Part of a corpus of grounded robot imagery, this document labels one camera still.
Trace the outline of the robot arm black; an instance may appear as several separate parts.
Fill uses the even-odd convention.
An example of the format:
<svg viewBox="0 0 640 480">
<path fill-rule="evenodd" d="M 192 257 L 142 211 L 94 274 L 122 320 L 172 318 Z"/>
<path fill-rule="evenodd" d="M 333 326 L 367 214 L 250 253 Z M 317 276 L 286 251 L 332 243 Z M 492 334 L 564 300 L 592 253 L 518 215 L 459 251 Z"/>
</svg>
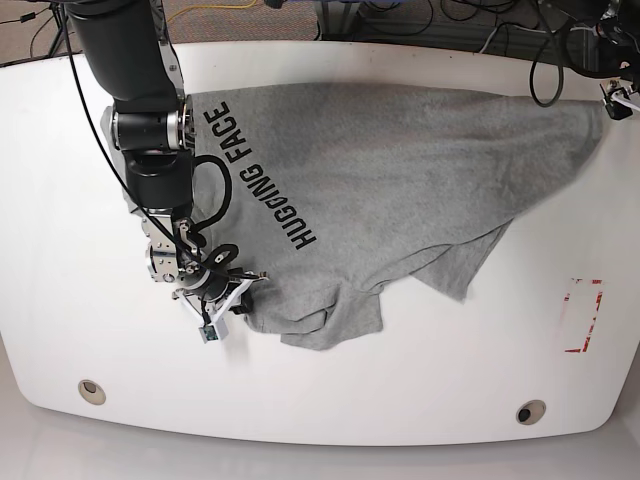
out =
<svg viewBox="0 0 640 480">
<path fill-rule="evenodd" d="M 222 219 L 231 204 L 231 177 L 224 162 L 197 157 L 192 102 L 184 91 L 160 1 L 64 1 L 65 25 L 78 36 L 91 72 L 111 95 L 101 151 L 120 182 L 132 211 L 141 217 L 149 244 L 151 278 L 175 285 L 199 322 L 206 341 L 224 339 L 224 315 L 253 309 L 251 285 L 262 275 L 230 265 L 234 244 L 207 252 L 203 230 Z M 202 164 L 217 166 L 223 199 L 208 219 L 192 218 L 193 175 Z"/>
<path fill-rule="evenodd" d="M 531 3 L 545 35 L 529 72 L 529 92 L 534 103 L 542 108 L 555 105 L 563 92 L 566 68 L 575 74 L 597 80 L 602 103 L 609 118 L 621 121 L 639 112 L 632 101 L 639 94 L 639 3 L 637 1 L 571 1 L 565 13 L 567 19 L 553 30 L 537 1 Z M 597 56 L 595 70 L 577 64 L 569 51 L 569 36 L 584 31 L 595 37 L 592 50 Z M 550 48 L 557 68 L 557 87 L 547 101 L 538 98 L 535 69 L 546 48 Z"/>
</svg>

